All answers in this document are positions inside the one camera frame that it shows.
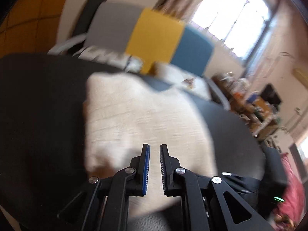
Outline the person's right hand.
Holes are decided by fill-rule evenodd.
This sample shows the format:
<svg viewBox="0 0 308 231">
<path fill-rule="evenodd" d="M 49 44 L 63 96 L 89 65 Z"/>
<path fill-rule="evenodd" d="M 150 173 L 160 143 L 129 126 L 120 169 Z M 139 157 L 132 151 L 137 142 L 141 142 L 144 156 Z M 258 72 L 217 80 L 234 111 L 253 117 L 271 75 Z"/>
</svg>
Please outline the person's right hand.
<svg viewBox="0 0 308 231">
<path fill-rule="evenodd" d="M 275 231 L 294 231 L 298 226 L 288 215 L 276 213 L 271 214 L 270 224 Z"/>
</svg>

